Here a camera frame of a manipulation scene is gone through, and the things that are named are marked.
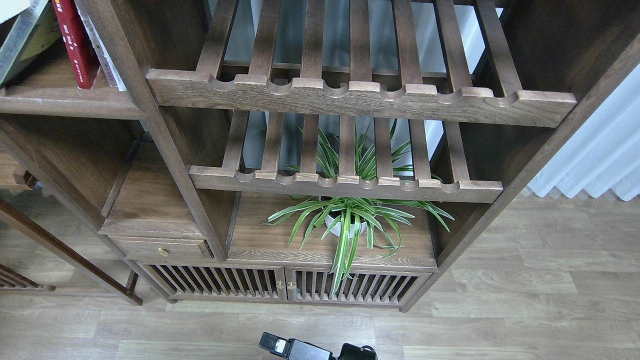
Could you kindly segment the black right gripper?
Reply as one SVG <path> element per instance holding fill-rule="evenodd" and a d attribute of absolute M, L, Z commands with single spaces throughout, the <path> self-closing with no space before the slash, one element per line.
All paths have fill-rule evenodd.
<path fill-rule="evenodd" d="M 283 338 L 274 333 L 263 332 L 258 347 L 286 360 L 377 360 L 378 355 L 371 346 L 356 346 L 345 342 L 337 356 L 322 347 L 299 339 Z"/>

